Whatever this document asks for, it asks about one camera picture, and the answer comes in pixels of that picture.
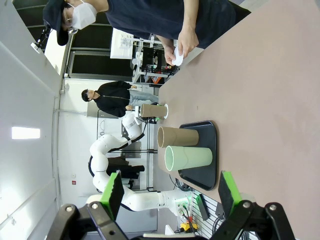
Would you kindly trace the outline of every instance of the tan cylinder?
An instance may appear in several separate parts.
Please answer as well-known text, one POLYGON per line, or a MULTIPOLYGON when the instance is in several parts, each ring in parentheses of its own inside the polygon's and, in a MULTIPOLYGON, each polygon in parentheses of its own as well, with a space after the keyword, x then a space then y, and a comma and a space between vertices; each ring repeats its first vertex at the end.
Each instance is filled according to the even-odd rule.
POLYGON ((199 142, 197 130, 160 126, 158 129, 158 146, 195 146, 199 142))
POLYGON ((141 117, 160 117, 163 118, 167 115, 167 108, 165 106, 142 104, 141 117))

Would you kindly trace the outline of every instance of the white face mask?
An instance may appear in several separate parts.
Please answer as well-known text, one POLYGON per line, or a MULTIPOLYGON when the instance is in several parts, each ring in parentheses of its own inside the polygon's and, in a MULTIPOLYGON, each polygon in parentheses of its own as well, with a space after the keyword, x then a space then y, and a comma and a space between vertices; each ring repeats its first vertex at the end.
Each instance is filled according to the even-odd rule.
POLYGON ((85 27, 93 24, 96 21, 97 10, 94 6, 87 2, 83 2, 82 4, 74 7, 72 6, 73 14, 72 14, 72 27, 75 29, 84 29, 85 27))

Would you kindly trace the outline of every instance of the man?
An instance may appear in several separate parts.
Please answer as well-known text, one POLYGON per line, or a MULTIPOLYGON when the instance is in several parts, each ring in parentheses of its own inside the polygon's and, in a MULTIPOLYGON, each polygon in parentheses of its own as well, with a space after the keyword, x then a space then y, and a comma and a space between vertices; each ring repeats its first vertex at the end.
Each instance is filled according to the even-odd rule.
POLYGON ((150 93, 128 90, 136 88, 124 81, 113 81, 101 85, 96 91, 85 89, 81 96, 85 102, 94 100, 100 110, 121 118, 126 110, 131 111, 136 106, 159 101, 157 96, 150 93))
POLYGON ((205 49, 250 11, 228 0, 49 0, 43 9, 46 25, 57 31, 57 42, 68 42, 68 31, 83 29, 105 12, 116 29, 143 39, 155 34, 172 65, 173 39, 184 58, 195 47, 205 49))

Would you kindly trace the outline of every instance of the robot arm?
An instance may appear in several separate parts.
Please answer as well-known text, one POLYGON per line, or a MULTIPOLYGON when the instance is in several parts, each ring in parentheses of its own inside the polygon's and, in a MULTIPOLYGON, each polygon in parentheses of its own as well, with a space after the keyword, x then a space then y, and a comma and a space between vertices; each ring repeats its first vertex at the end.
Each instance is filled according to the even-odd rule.
MULTIPOLYGON (((91 170, 94 173, 93 184, 101 192, 105 190, 110 178, 106 172, 108 168, 106 153, 113 149, 126 147, 127 144, 131 144, 132 140, 136 140, 142 134, 134 112, 127 113, 123 117, 122 124, 128 132, 128 139, 105 134, 90 147, 92 155, 91 170)), ((179 189, 163 192, 135 193, 126 186, 123 186, 123 190, 124 195, 121 203, 133 211, 169 208, 176 216, 179 216, 181 211, 185 211, 181 206, 182 204, 188 205, 191 196, 190 192, 184 192, 179 189)), ((89 202, 100 197, 100 195, 96 196, 96 198, 93 196, 89 202)))

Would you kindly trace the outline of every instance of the jeans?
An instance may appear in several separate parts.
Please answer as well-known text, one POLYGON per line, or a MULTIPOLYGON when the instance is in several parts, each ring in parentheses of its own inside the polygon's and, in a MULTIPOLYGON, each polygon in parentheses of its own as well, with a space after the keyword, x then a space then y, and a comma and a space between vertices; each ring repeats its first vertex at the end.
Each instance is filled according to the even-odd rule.
POLYGON ((130 93, 130 101, 129 105, 136 107, 141 107, 142 104, 153 104, 158 103, 159 98, 151 93, 146 93, 137 90, 129 90, 130 93))

